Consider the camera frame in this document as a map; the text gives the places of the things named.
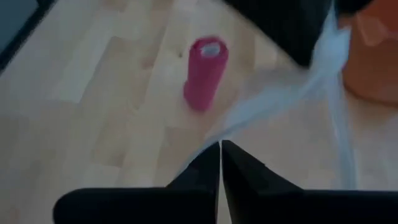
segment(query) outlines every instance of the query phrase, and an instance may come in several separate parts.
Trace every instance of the transparent plastic sheet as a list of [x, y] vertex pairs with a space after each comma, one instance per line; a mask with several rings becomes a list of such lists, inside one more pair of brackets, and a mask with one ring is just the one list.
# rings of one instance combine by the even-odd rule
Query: transparent plastic sheet
[[[349, 29], [337, 28], [332, 7], [310, 68], [261, 71], [251, 76], [241, 87], [239, 100], [213, 125], [192, 159], [214, 142], [232, 139], [301, 187], [355, 189], [339, 76], [348, 59], [349, 38]], [[292, 135], [298, 137], [284, 139]], [[273, 164], [272, 158], [281, 155]], [[303, 172], [289, 174], [283, 166]]]

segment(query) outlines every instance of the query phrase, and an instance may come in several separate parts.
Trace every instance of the wooden floor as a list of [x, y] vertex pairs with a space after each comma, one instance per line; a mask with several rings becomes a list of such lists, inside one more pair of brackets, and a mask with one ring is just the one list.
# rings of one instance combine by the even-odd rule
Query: wooden floor
[[[230, 60], [210, 111], [182, 99], [187, 52], [217, 34]], [[0, 77], [0, 223], [51, 223], [82, 187], [167, 184], [258, 68], [289, 66], [210, 0], [58, 0]], [[398, 189], [398, 114], [348, 96], [361, 189]], [[232, 138], [293, 183], [338, 188], [323, 96]], [[229, 223], [225, 198], [220, 223]]]

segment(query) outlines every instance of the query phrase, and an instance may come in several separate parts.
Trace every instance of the orange container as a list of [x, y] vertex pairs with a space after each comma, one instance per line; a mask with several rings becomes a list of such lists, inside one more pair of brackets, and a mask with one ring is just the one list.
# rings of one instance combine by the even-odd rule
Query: orange container
[[345, 87], [369, 101], [398, 106], [398, 1], [374, 0], [350, 21]]

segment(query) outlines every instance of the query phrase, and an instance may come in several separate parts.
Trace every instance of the pink cylinder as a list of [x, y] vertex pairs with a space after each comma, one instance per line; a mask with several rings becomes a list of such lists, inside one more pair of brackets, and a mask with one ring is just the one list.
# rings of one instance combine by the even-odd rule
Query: pink cylinder
[[206, 111], [213, 103], [228, 61], [228, 49], [217, 37], [204, 37], [191, 46], [184, 97], [189, 106]]

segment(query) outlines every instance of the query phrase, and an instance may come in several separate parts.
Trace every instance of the black object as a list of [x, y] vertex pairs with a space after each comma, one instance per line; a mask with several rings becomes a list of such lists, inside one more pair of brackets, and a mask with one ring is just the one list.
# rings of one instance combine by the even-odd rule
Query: black object
[[[223, 180], [233, 223], [397, 223], [398, 192], [304, 190], [231, 141], [222, 142]], [[55, 205], [55, 224], [216, 223], [218, 143], [168, 186], [83, 189]]]
[[249, 19], [303, 67], [333, 2], [338, 14], [354, 14], [372, 0], [223, 0]]
[[7, 47], [0, 52], [0, 75], [6, 68], [8, 63], [11, 61], [13, 56], [17, 53], [22, 44], [30, 36], [32, 31], [44, 18], [46, 13], [51, 9], [55, 0], [37, 0], [38, 8], [28, 18], [23, 27], [18, 31], [13, 40], [7, 45]]

